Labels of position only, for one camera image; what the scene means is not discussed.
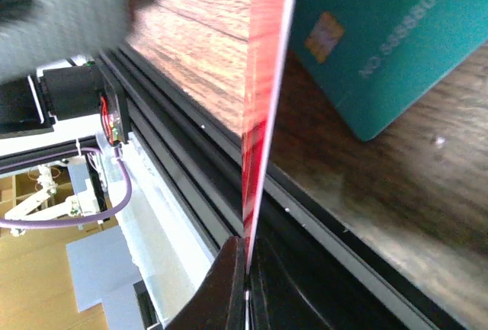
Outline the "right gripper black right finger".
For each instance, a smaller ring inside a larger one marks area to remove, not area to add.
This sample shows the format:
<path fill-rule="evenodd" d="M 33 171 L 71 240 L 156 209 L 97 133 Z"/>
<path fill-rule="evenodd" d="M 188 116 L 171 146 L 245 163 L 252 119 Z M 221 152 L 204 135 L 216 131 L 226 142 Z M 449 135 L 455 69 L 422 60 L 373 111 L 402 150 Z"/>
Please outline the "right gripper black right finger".
<path fill-rule="evenodd" d="M 336 288 L 272 234 L 259 233 L 251 270 L 253 329 L 341 329 Z"/>

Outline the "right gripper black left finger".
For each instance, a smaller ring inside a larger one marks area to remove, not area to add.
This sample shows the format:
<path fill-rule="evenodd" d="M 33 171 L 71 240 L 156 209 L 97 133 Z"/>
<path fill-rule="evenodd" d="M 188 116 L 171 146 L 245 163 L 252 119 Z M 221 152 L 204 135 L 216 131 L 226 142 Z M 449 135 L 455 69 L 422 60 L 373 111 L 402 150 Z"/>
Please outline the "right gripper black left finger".
<path fill-rule="evenodd" d="M 197 292 L 167 329 L 243 329 L 245 241 L 228 238 Z"/>

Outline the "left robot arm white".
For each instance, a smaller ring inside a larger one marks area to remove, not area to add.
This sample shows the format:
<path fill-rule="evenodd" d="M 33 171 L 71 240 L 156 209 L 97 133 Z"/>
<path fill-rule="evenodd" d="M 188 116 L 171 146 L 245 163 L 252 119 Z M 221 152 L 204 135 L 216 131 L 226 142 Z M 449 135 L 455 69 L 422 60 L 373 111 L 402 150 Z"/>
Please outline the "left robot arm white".
<path fill-rule="evenodd" d="M 52 129 L 38 68 L 109 50 L 129 31 L 127 0 L 1 0 L 1 137 Z"/>

